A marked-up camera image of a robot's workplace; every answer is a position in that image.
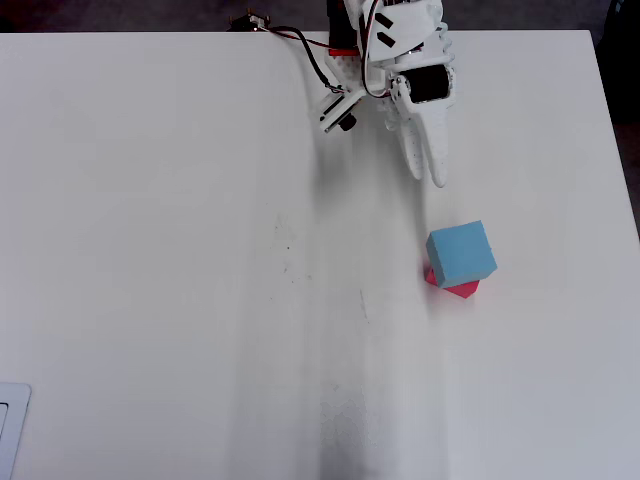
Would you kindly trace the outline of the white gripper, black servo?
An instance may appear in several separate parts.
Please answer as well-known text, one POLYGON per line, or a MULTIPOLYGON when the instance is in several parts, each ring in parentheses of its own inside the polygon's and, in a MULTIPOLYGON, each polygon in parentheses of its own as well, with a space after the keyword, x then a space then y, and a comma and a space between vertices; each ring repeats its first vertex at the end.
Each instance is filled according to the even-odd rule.
POLYGON ((386 66, 391 100, 383 101, 387 129, 397 135, 406 164, 415 179, 429 170, 436 187, 448 177, 448 109, 454 103, 453 56, 416 47, 386 66))

